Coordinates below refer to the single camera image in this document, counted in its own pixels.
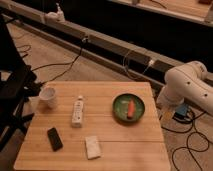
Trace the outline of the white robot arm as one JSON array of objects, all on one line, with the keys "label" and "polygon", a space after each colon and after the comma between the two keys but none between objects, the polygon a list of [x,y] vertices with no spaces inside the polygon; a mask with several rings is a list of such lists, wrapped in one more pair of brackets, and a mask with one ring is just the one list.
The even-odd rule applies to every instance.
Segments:
[{"label": "white robot arm", "polygon": [[177,107],[185,99],[213,115],[213,87],[204,82],[207,68],[200,61],[191,61],[169,69],[164,76],[157,103],[162,107]]}]

